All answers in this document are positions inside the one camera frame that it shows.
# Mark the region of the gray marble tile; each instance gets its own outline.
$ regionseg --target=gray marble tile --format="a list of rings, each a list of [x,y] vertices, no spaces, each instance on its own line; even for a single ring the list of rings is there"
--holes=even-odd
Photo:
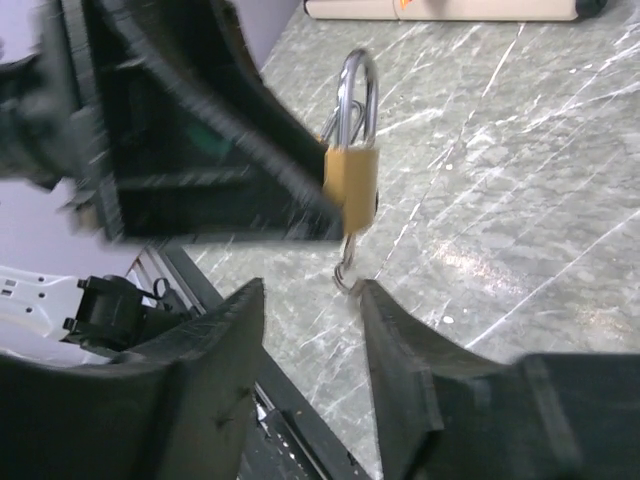
[[[480,354],[640,347],[640,6],[570,25],[316,22],[265,68],[310,129],[365,46],[380,71],[381,206],[358,271]],[[379,474],[362,328],[328,247],[193,249],[227,294],[267,282],[266,346]]]

